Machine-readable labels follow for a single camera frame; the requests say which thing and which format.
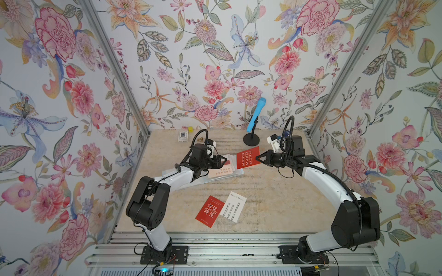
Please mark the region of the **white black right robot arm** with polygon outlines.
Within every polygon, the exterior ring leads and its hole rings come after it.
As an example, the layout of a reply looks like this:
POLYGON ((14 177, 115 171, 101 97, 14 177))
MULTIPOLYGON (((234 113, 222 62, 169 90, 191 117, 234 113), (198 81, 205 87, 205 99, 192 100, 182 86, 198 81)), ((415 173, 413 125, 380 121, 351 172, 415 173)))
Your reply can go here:
POLYGON ((314 155, 307 155, 300 136, 294 135, 294 117, 285 123, 281 136, 272 135, 272 149, 259 155, 260 163, 276 169, 289 168, 312 183, 335 207, 336 215, 328 230, 303 236, 295 247, 281 247, 283 262, 313 263, 327 252, 340 248, 352 251, 381 237, 379 204, 363 197, 326 169, 314 155))

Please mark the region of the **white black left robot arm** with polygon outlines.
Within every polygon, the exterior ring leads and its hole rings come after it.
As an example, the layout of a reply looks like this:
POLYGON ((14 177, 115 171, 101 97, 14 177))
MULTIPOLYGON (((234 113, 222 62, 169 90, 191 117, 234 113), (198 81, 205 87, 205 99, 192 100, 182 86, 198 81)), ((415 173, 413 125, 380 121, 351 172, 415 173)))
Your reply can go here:
POLYGON ((125 213, 147 236, 150 253, 163 262, 172 256, 173 241, 162 225, 170 193, 191 184, 210 169, 221 169, 226 162, 227 158, 218 154, 215 142, 208 137, 208 130, 203 129, 195 134, 188 153, 172 172, 139 180, 125 213))

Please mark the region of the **cream card red top band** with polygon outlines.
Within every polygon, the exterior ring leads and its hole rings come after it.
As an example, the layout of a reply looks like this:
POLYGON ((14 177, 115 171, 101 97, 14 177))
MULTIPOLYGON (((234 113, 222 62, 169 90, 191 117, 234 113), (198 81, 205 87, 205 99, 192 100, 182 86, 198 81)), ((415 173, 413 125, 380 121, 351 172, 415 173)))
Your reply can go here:
POLYGON ((234 168, 231 162, 227 161, 226 164, 221 169, 209 170, 208 178, 219 178, 219 177, 232 175, 233 173, 234 173, 234 168))

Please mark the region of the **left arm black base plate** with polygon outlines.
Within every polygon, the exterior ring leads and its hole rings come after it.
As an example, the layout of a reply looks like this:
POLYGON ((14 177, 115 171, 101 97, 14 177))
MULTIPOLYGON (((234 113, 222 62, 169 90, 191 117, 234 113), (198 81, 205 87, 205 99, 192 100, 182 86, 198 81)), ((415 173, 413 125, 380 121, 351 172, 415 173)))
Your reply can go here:
POLYGON ((145 246, 141 253, 140 264, 157 265, 163 263, 172 265, 186 265, 189 256, 188 246, 168 246, 164 251, 158 251, 145 246))

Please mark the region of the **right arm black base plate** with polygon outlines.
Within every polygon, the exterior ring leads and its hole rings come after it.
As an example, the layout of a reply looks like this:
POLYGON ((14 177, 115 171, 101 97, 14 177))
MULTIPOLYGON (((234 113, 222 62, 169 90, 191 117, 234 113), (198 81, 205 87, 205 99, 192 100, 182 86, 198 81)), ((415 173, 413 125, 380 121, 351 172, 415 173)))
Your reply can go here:
POLYGON ((297 245, 279 246, 277 259, 282 260, 284 265, 328 265, 329 258, 327 253, 313 253, 308 248, 297 245))

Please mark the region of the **red money card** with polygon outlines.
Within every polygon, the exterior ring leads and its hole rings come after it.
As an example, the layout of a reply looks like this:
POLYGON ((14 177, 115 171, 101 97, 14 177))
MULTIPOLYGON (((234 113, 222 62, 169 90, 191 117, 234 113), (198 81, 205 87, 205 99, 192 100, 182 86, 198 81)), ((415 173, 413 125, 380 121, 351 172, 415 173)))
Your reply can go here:
POLYGON ((237 169, 243 169, 251 166, 260 164, 257 157, 260 155, 259 147, 254 147, 236 155, 237 158, 237 169))

